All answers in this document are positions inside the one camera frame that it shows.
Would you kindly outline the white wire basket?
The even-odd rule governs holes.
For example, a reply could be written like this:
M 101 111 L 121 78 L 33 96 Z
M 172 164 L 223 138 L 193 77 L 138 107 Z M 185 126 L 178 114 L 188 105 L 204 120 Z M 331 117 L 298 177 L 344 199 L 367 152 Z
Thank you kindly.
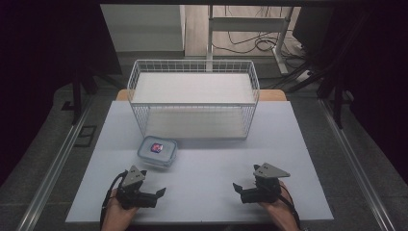
M 146 137 L 244 140 L 260 86 L 251 61 L 137 60 L 127 98 Z

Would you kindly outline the person's left hand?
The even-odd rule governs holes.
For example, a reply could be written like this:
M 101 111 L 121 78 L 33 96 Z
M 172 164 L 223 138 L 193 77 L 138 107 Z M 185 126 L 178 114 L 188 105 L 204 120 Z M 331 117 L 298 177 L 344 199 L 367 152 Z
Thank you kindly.
M 131 224 L 137 211 L 138 208 L 125 210 L 115 197 L 111 198 L 107 205 L 101 231 L 125 231 Z

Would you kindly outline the light wooden table board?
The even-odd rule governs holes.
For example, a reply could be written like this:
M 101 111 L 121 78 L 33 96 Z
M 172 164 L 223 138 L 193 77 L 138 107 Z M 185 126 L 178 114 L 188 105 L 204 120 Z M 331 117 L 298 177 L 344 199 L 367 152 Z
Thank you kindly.
M 127 90 L 120 90 L 116 96 L 116 101 L 126 101 Z M 286 94 L 282 90 L 260 90 L 260 101 L 286 101 Z

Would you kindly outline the clear plastic food container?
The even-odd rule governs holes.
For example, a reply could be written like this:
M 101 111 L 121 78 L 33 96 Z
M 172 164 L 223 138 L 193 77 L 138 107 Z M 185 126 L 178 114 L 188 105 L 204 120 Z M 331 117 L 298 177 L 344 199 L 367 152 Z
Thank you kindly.
M 174 140 L 147 136 L 139 147 L 138 156 L 148 164 L 170 167 L 176 158 L 177 149 Z

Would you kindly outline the person's right hand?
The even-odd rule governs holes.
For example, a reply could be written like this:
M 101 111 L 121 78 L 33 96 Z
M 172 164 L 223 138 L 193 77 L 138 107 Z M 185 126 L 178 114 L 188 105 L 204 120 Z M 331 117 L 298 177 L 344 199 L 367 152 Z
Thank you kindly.
M 267 211 L 279 231 L 300 231 L 290 207 L 282 200 L 278 199 L 273 203 L 261 202 L 260 206 Z

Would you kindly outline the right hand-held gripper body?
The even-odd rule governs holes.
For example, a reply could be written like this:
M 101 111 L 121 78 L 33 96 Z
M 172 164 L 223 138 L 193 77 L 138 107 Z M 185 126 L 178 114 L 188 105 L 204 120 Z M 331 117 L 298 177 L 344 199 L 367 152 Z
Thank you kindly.
M 255 187 L 240 193 L 242 203 L 275 202 L 281 194 L 279 179 L 291 176 L 287 171 L 268 163 L 259 166 L 253 172 Z

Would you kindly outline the black metal stand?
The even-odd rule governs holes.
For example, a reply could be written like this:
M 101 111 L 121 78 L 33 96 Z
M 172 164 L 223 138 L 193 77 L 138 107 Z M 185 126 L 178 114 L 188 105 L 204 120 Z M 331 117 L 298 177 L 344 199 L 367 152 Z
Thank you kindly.
M 77 67 L 71 78 L 72 83 L 72 100 L 65 101 L 62 107 L 63 111 L 72 111 L 73 119 L 72 124 L 76 125 L 82 114 L 82 93 L 81 89 L 84 89 L 87 94 L 94 95 L 98 91 L 97 84 L 94 80 L 94 76 L 102 79 L 103 81 L 115 86 L 117 89 L 122 90 L 124 85 L 121 84 L 118 80 L 112 77 L 110 74 L 104 73 L 101 70 L 98 70 L 93 66 L 83 66 Z
M 286 92 L 296 92 L 319 82 L 317 97 L 333 96 L 333 119 L 339 128 L 343 128 L 341 117 L 344 103 L 341 68 L 358 26 L 355 18 L 342 16 L 333 9 L 302 8 L 293 28 L 293 36 L 306 54 L 306 64 L 301 69 L 310 69 L 312 74 L 286 89 Z

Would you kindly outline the silver metal floor rail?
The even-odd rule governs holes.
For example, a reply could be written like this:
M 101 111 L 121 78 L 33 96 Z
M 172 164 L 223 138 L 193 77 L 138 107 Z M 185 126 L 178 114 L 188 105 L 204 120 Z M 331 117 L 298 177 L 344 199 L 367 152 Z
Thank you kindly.
M 88 96 L 86 98 L 82 114 L 79 116 L 77 123 L 71 126 L 61 148 L 59 149 L 56 157 L 53 159 L 53 162 L 39 184 L 30 205 L 19 222 L 16 228 L 17 231 L 34 231 L 46 202 L 61 175 L 64 164 L 69 157 L 72 147 L 79 136 L 80 130 L 89 115 L 89 110 L 93 101 L 94 96 Z
M 326 120 L 329 123 L 330 128 L 333 131 L 333 134 L 344 153 L 344 156 L 349 164 L 350 170 L 352 171 L 354 178 L 356 179 L 357 184 L 359 185 L 361 192 L 366 199 L 370 210 L 379 226 L 381 231 L 396 231 L 395 225 L 392 222 L 392 219 L 385 208 L 385 205 L 377 193 L 376 189 L 370 182 L 366 172 L 358 160 L 354 149 L 344 131 L 336 123 L 332 112 L 332 109 L 329 103 L 326 100 L 319 99 L 318 103 L 322 107 L 322 110 L 325 114 Z

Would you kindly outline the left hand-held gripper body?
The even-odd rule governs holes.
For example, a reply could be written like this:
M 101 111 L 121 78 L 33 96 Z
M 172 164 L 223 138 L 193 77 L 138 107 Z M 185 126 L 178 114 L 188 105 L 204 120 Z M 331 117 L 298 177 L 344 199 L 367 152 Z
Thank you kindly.
M 141 192 L 140 187 L 145 179 L 135 166 L 131 166 L 116 190 L 116 199 L 123 209 L 155 208 L 157 197 L 154 193 Z

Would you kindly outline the white metal desk frame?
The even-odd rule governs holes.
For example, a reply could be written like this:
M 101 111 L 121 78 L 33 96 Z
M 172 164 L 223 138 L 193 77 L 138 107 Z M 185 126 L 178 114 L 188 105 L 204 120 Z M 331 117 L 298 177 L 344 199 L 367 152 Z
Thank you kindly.
M 280 17 L 214 17 L 214 6 L 208 7 L 208 43 L 206 59 L 211 60 L 214 56 L 213 33 L 214 32 L 263 32 L 276 33 L 278 39 L 272 46 L 272 53 L 282 75 L 288 75 L 289 71 L 282 56 L 284 39 L 289 29 L 294 7 L 288 7 L 286 14 Z

